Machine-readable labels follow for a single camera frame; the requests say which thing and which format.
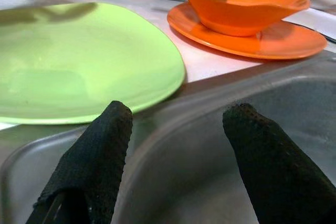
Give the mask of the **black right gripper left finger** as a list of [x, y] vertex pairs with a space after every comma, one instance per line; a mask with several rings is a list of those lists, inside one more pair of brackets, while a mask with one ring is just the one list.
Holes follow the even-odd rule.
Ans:
[[110, 223], [132, 126], [112, 101], [60, 158], [27, 223]]

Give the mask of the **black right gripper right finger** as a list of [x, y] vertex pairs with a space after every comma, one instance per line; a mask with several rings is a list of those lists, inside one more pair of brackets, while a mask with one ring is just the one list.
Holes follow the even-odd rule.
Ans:
[[223, 128], [259, 223], [335, 223], [335, 185], [275, 121], [242, 103]]

